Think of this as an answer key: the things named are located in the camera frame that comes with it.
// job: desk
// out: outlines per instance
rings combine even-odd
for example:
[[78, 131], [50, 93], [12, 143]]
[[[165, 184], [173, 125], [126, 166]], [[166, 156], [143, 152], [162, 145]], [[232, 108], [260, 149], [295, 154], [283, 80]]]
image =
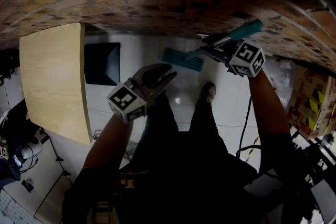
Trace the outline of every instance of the desk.
[[84, 26], [42, 30], [20, 39], [21, 80], [31, 121], [90, 144], [84, 78]]

